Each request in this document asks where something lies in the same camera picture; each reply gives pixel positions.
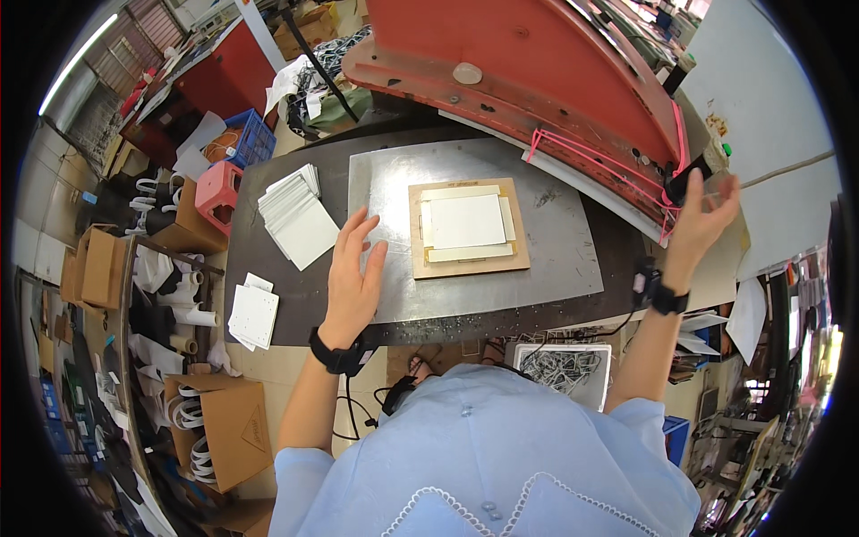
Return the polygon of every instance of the red stool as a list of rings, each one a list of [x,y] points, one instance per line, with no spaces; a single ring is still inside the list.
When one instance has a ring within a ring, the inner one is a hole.
[[[194,198],[197,212],[227,237],[233,228],[233,211],[239,185],[241,168],[226,161],[216,162],[197,181],[197,196]]]

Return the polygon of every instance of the blue shirt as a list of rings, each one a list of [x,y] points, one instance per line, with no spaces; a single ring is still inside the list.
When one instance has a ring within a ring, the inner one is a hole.
[[[460,364],[336,460],[281,450],[269,535],[688,535],[700,499],[667,459],[664,410],[602,414]]]

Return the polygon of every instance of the silver metal sheet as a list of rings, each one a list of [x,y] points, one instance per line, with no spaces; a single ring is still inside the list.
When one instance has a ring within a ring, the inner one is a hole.
[[[369,214],[381,217],[369,239],[389,244],[375,323],[476,314],[603,291],[579,193],[520,156],[508,143],[481,138],[351,157],[349,213],[366,204]],[[531,268],[415,281],[408,186],[501,177],[512,177],[516,186]]]

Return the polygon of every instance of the hand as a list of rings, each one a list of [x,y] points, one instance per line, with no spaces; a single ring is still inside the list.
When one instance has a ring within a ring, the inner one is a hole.
[[[319,330],[322,343],[329,349],[348,349],[375,315],[381,291],[381,271],[385,265],[387,241],[378,241],[361,274],[364,242],[379,223],[376,215],[367,219],[367,207],[352,215],[334,244],[334,258],[328,272],[328,312]]]
[[[665,286],[678,296],[689,292],[695,267],[740,211],[740,180],[736,175],[722,180],[719,194],[721,203],[716,202],[713,196],[706,197],[710,212],[703,212],[704,179],[701,170],[695,168],[689,173],[686,202],[668,243],[662,277]]]

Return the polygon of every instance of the stack of white cards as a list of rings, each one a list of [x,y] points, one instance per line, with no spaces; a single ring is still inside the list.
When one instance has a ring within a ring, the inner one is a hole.
[[[244,285],[235,286],[233,313],[229,317],[229,333],[253,352],[257,347],[268,351],[279,297],[271,292],[272,282],[248,273]]]
[[[340,231],[319,195],[316,167],[307,164],[266,188],[259,199],[265,228],[299,271],[333,247]]]

